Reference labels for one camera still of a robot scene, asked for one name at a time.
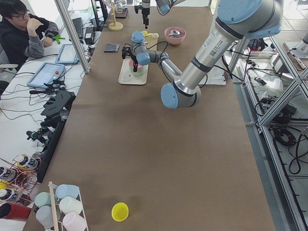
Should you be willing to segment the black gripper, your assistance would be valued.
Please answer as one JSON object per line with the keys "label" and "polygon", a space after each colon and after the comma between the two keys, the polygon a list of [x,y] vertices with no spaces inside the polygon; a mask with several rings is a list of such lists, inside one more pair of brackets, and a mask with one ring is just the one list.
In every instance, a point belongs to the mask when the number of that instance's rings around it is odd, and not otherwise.
{"label": "black gripper", "polygon": [[138,60],[137,60],[137,56],[134,53],[134,49],[133,47],[130,47],[130,56],[131,59],[133,60],[133,72],[137,72],[138,71]]}
{"label": "black gripper", "polygon": [[150,0],[142,0],[141,1],[141,13],[143,16],[143,22],[145,29],[148,28],[148,15],[150,14]]}

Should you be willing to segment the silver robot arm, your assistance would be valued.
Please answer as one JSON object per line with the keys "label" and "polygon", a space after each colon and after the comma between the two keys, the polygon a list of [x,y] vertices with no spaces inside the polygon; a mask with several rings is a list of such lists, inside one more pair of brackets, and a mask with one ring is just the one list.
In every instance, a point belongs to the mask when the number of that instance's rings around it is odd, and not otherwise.
{"label": "silver robot arm", "polygon": [[192,107],[201,99],[200,81],[211,71],[228,47],[243,38],[259,39],[281,31],[282,0],[221,0],[215,26],[184,71],[180,71],[164,51],[153,51],[144,45],[144,34],[135,31],[131,47],[122,49],[122,56],[138,65],[157,63],[171,79],[161,88],[161,101],[166,108]]}
{"label": "silver robot arm", "polygon": [[[173,6],[182,2],[183,0],[156,0],[156,7],[160,15],[166,15]],[[142,0],[138,6],[134,6],[134,9],[135,13],[141,10],[143,24],[145,29],[147,29],[149,25],[150,0]]]}

